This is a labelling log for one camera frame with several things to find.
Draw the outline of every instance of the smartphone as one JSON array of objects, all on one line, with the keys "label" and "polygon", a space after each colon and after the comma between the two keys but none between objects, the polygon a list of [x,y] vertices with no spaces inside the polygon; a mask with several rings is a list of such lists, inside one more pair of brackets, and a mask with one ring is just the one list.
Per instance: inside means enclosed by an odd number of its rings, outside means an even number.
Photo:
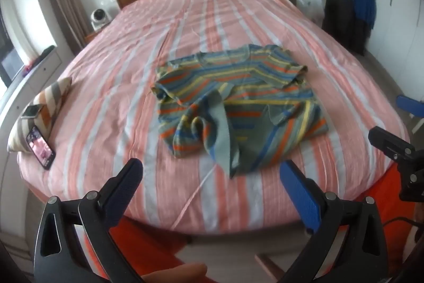
[{"label": "smartphone", "polygon": [[27,143],[45,170],[49,170],[56,153],[49,147],[38,127],[34,126],[27,135]]},{"label": "smartphone", "polygon": [[29,105],[23,112],[22,119],[35,119],[45,105]]}]

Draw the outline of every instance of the finger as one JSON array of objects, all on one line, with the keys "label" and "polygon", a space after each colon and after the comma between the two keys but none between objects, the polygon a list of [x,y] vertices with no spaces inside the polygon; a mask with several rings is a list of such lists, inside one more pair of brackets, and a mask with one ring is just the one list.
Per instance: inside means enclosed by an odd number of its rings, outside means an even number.
[{"label": "finger", "polygon": [[142,276],[146,283],[196,283],[206,276],[205,264],[184,264],[173,269],[162,270]]}]

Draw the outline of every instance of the cable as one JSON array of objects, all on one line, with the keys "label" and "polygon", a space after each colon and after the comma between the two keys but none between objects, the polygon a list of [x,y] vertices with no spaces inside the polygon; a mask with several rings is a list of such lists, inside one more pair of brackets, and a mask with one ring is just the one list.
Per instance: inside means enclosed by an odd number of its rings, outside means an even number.
[{"label": "cable", "polygon": [[409,223],[410,225],[413,225],[414,227],[424,228],[424,223],[416,222],[416,221],[413,221],[411,219],[407,219],[406,217],[395,217],[394,219],[391,219],[391,220],[383,223],[383,227],[387,226],[388,224],[390,224],[392,222],[396,222],[396,221],[403,221],[403,222]]}]

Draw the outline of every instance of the white plastic bag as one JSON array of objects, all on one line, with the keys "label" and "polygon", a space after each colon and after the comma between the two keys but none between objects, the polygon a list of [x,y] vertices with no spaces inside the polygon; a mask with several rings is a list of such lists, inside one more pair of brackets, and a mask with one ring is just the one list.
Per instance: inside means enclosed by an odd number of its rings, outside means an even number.
[{"label": "white plastic bag", "polygon": [[313,23],[320,28],[324,19],[324,5],[322,0],[297,0],[297,7]]}]

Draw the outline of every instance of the bed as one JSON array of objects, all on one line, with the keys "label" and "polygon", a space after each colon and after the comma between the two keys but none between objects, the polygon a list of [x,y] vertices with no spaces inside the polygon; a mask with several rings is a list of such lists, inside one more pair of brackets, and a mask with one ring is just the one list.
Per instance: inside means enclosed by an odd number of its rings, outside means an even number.
[{"label": "bed", "polygon": [[278,166],[229,179],[204,153],[171,156],[158,136],[155,69],[198,51],[273,43],[308,66],[329,132],[303,141],[287,157],[324,191],[355,199],[391,161],[368,143],[378,125],[408,140],[406,129],[359,62],[288,0],[118,0],[114,21],[62,76],[73,88],[49,142],[56,159],[44,171],[20,154],[22,177],[37,194],[63,200],[99,190],[131,157],[143,182],[126,215],[186,234],[219,234],[298,219]]}]

